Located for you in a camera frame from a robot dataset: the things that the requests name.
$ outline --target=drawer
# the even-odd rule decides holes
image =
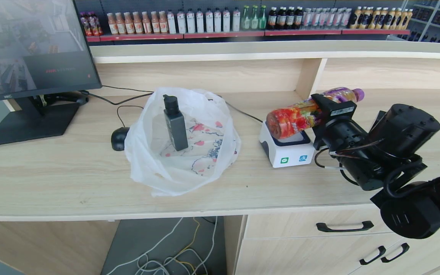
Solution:
[[[317,223],[324,223],[330,232],[319,230]],[[391,230],[381,219],[379,209],[375,205],[368,204],[309,207],[299,212],[249,215],[245,238],[313,237],[385,232],[391,232]]]

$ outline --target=red shelf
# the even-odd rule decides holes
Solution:
[[[122,34],[122,35],[102,35],[101,41],[117,40],[153,40],[153,39],[182,39],[182,34]]]
[[[209,33],[185,33],[185,38],[215,38],[215,37],[239,37],[239,36],[264,36],[263,30],[258,31],[232,31],[232,32],[209,32]]]
[[[99,36],[87,36],[86,39],[88,42],[100,42]]]
[[[324,34],[341,34],[340,29],[321,29],[321,30],[267,30],[266,36],[278,35],[324,35]]]
[[[342,34],[410,34],[410,30],[395,29],[344,29]]]

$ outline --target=black cable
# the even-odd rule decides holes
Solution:
[[[118,110],[120,110],[120,108],[122,107],[138,107],[138,108],[142,108],[142,110],[144,109],[142,106],[138,106],[138,105],[121,105],[116,109],[116,114],[118,116],[118,119],[120,120],[120,122],[122,123],[123,127],[125,127],[125,124],[123,123],[122,118],[120,117],[120,113],[118,112]]]

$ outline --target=drawer handle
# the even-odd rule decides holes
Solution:
[[[325,223],[317,223],[317,229],[319,231],[322,231],[322,232],[333,233],[333,232],[358,232],[358,231],[366,231],[366,230],[369,230],[370,228],[374,227],[374,224],[372,224],[371,221],[363,221],[362,223],[363,223],[363,227],[356,228],[356,229],[331,229],[331,228],[328,228],[327,224],[325,224]]]
[[[386,259],[386,257],[381,258],[381,261],[384,263],[389,263],[393,260],[395,260],[396,258],[402,256],[403,254],[405,254],[405,252],[408,251],[408,249],[410,249],[410,246],[407,243],[402,244],[402,252],[400,252],[400,254],[398,254],[397,256],[391,258],[391,259]]]
[[[378,254],[378,256],[376,256],[376,257],[374,257],[374,258],[372,258],[370,261],[365,261],[364,259],[360,259],[359,260],[359,263],[361,264],[361,265],[369,265],[369,264],[371,264],[372,262],[374,262],[377,258],[380,258],[381,256],[383,256],[383,254],[386,252],[386,249],[385,249],[385,247],[384,246],[380,246],[380,247],[378,247],[378,250],[379,250],[379,254]]]

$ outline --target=bottle label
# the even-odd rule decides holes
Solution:
[[[126,23],[125,26],[127,26],[127,33],[128,34],[135,33],[135,28],[133,27],[133,23]]]

